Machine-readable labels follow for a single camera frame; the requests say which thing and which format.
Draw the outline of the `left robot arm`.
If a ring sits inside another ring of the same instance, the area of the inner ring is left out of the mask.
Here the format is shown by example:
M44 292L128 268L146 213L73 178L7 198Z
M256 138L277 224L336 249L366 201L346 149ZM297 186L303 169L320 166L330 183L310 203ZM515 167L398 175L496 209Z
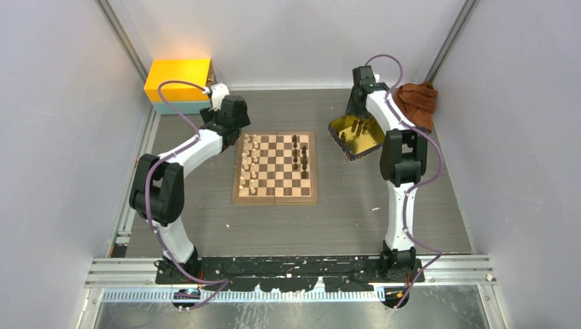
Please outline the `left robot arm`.
M181 218L185 204L184 183L197 167L235 144L250 124L247 102L227 95L218 110L201 111L203 125L193 137L158 156L138 159L129 206L143 218L158 238L164 259L184 283L197 279L198 253L185 232Z

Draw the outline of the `dark chess piece column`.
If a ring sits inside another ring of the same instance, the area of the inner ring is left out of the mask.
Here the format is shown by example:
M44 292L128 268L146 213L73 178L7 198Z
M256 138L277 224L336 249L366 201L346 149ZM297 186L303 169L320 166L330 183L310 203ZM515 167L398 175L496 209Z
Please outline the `dark chess piece column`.
M307 157L303 157L301 159L301 167L305 171L307 169L307 166L308 166L308 159L307 159Z

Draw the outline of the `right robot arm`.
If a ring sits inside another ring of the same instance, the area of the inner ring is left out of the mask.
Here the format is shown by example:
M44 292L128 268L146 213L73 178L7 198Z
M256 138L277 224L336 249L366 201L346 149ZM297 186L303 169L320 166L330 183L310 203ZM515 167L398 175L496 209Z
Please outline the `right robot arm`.
M357 66L352 76L354 85L346 113L374 119L385 133L380 174L388 188L388 228L378 269L385 279L395 282L416 264L413 187L426 171L427 141L413 130L415 125L397 107L393 93L371 66Z

